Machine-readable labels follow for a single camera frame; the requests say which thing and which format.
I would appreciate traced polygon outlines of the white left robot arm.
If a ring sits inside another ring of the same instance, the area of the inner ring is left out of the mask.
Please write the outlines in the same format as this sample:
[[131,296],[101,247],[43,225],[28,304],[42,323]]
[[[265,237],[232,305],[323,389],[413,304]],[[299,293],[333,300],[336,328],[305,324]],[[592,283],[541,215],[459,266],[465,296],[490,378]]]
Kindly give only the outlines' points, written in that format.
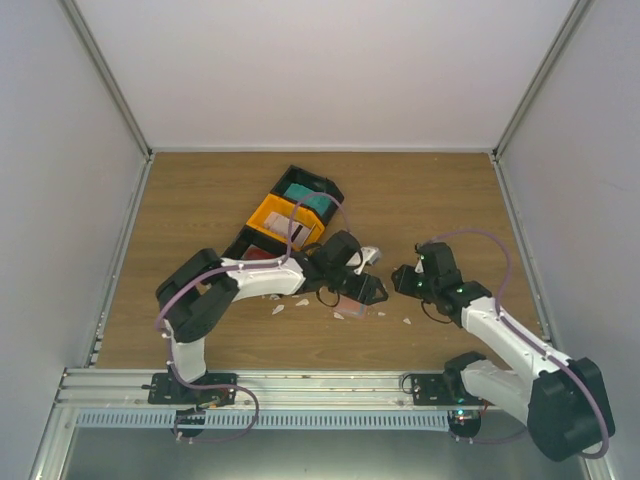
[[291,296],[322,289],[364,306],[388,299],[380,278],[365,271],[380,250],[364,247],[340,230],[325,243],[301,251],[288,249],[266,260],[234,260],[203,249],[156,290],[160,307],[156,328],[169,342],[171,391],[185,404],[203,398],[207,371],[204,339],[230,305],[267,295]]

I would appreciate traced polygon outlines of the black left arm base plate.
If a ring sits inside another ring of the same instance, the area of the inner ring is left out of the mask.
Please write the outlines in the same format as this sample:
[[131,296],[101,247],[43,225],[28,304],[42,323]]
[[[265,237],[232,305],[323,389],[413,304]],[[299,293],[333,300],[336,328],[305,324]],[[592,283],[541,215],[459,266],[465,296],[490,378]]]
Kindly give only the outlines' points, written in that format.
[[215,388],[198,389],[180,383],[172,371],[167,371],[153,374],[151,380],[143,384],[141,389],[147,392],[147,402],[153,405],[221,407],[235,403],[237,379],[234,373],[206,373],[193,384],[215,385]]

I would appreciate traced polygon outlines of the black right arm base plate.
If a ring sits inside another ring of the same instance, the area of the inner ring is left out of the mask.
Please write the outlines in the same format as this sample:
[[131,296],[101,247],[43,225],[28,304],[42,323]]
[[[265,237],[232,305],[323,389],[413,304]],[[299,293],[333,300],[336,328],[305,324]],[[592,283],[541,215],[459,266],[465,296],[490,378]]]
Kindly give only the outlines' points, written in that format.
[[399,388],[408,395],[414,406],[452,407],[462,409],[495,408],[486,400],[469,393],[454,392],[446,383],[442,373],[407,372],[399,377]]

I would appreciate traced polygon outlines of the black bin with red cards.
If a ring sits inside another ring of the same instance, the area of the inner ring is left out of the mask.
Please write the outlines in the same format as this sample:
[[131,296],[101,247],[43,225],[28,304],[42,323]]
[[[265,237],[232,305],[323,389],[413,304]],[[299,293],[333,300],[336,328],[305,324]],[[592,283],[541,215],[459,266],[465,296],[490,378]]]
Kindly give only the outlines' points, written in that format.
[[274,259],[286,253],[286,244],[249,226],[244,226],[223,257],[234,260]]

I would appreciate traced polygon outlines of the black bin with teal cards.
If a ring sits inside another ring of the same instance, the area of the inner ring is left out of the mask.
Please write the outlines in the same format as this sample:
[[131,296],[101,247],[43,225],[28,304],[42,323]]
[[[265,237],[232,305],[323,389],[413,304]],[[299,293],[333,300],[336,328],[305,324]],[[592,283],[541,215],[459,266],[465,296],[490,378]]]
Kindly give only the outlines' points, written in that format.
[[287,168],[271,193],[292,203],[305,198],[302,205],[314,212],[324,225],[330,222],[338,210],[336,203],[327,195],[339,204],[344,201],[344,194],[332,180],[295,165]]

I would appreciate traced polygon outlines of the yellow bin with white cards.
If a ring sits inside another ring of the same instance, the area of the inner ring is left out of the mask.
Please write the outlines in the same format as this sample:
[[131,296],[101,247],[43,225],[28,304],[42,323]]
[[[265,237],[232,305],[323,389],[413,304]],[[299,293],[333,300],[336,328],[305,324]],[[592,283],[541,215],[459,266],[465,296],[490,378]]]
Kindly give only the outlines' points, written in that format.
[[294,250],[301,250],[318,241],[326,227],[311,209],[294,207],[290,200],[268,194],[246,225],[284,244],[290,241]]

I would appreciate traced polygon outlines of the stack of white cards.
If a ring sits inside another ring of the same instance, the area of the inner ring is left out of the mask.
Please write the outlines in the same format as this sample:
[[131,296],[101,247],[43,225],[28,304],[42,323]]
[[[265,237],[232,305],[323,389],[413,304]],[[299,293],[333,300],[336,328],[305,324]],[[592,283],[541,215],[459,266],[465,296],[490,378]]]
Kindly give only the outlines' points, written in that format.
[[263,227],[285,240],[290,240],[296,247],[303,247],[313,231],[312,227],[298,221],[292,221],[289,217],[277,212],[271,212],[266,217]]

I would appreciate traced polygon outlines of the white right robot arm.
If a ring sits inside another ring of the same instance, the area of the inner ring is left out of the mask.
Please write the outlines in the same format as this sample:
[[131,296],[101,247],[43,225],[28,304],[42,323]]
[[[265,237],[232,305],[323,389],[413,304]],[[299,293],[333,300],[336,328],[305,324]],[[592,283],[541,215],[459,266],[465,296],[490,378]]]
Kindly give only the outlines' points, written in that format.
[[392,273],[395,291],[435,306],[508,366],[501,369],[475,351],[449,360],[442,382],[447,400],[464,405],[476,397],[499,407],[526,427],[550,460],[604,456],[615,422],[599,367],[537,338],[490,290],[464,281],[446,243],[424,243],[416,253],[416,265],[402,265]]

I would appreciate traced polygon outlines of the stack of red-white cards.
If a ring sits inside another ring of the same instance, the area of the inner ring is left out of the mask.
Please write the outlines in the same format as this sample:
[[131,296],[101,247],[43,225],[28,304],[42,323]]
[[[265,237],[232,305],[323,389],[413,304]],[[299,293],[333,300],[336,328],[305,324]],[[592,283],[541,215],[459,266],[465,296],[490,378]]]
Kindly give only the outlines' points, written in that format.
[[278,254],[274,254],[256,245],[250,245],[242,255],[243,260],[268,260],[277,257]]

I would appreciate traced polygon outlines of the aluminium front rail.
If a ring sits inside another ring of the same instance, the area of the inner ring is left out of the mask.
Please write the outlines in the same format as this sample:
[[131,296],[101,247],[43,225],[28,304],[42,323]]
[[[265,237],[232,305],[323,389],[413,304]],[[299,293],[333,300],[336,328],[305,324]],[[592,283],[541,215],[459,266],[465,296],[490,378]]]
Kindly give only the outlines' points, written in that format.
[[[156,370],[69,369],[55,397],[60,406],[149,408]],[[413,410],[401,371],[237,370],[237,385],[263,410]]]

